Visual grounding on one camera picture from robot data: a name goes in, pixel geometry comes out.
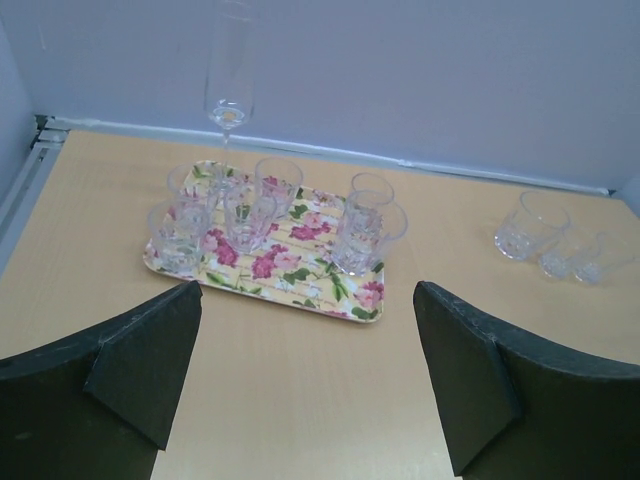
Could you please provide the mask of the clear glass sideways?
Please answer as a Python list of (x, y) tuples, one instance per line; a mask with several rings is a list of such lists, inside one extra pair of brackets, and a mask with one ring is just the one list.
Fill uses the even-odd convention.
[(207, 207), (196, 201), (174, 198), (154, 206), (148, 226), (159, 267), (176, 275), (193, 275), (201, 263), (209, 224)]

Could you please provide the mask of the large clear faceted tumbler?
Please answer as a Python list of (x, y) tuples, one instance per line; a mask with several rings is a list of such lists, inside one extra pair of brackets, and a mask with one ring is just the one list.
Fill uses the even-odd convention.
[(525, 191), (494, 234), (494, 245), (506, 257), (525, 261), (541, 251), (571, 223), (567, 210), (548, 194)]

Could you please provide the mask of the clear faceted tumbler front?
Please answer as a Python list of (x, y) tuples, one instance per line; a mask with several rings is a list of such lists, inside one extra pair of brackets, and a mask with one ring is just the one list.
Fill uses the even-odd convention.
[(346, 199), (331, 260), (348, 275), (364, 276), (378, 269), (407, 229), (407, 214), (395, 200), (371, 190), (354, 191)]

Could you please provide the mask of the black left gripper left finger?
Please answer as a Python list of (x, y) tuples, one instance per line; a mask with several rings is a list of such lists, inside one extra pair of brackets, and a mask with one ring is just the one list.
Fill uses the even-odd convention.
[(4, 479), (148, 479), (198, 335), (195, 281), (1, 361)]

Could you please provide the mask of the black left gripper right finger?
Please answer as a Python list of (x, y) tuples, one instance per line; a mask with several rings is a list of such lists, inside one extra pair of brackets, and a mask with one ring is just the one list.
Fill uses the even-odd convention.
[(462, 479), (635, 479), (639, 368), (555, 343), (419, 282), (416, 322)]

